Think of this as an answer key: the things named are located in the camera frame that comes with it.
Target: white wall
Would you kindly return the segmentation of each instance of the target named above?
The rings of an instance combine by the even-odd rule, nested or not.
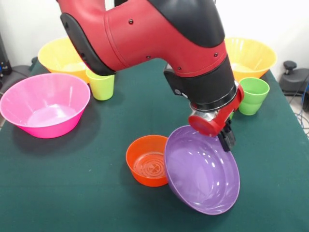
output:
[[[106,2],[111,8],[113,1]],[[287,59],[309,68],[307,2],[217,0],[217,7],[227,36],[258,39],[277,52],[272,71],[280,77]],[[0,0],[0,33],[12,65],[30,64],[46,42],[66,35],[59,16],[55,0]]]
[[[30,64],[50,40],[65,36],[56,0],[0,0],[0,33],[11,65]]]
[[[278,62],[271,70],[277,79],[285,60],[309,68],[308,4],[307,0],[217,0],[226,36],[257,39],[276,51]]]

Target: red robot arm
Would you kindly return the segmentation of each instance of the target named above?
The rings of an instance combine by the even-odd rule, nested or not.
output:
[[[164,59],[171,89],[191,102],[190,125],[218,135],[229,150],[235,138],[228,117],[243,91],[234,81],[213,0],[128,0],[108,11],[104,2],[58,0],[62,23],[85,64],[110,75]]]

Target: green cup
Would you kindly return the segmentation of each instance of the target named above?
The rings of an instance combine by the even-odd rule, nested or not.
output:
[[[115,75],[99,76],[89,69],[86,70],[86,75],[89,78],[91,92],[95,99],[104,101],[112,97]]]
[[[248,116],[256,114],[269,93],[269,85],[254,77],[242,79],[240,85],[245,92],[245,98],[239,106],[239,111]]]

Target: green table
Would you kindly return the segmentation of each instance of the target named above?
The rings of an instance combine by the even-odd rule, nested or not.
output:
[[[132,177],[126,149],[148,135],[187,124],[185,98],[174,96],[152,60],[117,74],[114,96],[91,99],[78,126],[50,140],[5,123],[0,132],[2,232],[307,232],[309,143],[279,85],[258,114],[234,114],[232,152],[241,177],[234,207],[200,214],[168,186]],[[46,72],[37,64],[33,74]]]

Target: plastic bowl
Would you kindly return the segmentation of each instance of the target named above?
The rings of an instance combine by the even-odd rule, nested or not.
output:
[[[0,100],[0,113],[35,137],[55,138],[77,125],[89,100],[90,89],[80,78],[42,74],[9,88]]]
[[[86,75],[87,66],[69,37],[56,39],[44,45],[39,50],[38,60],[51,73],[71,74],[89,83]]]
[[[238,82],[246,77],[260,78],[277,62],[275,51],[256,40],[226,38],[225,45]]]
[[[222,214],[237,200],[238,167],[218,138],[203,136],[191,126],[176,129],[166,145],[165,167],[172,191],[203,214]]]
[[[135,140],[127,149],[126,163],[142,185],[159,187],[168,183],[164,168],[164,149],[168,138],[148,135]]]

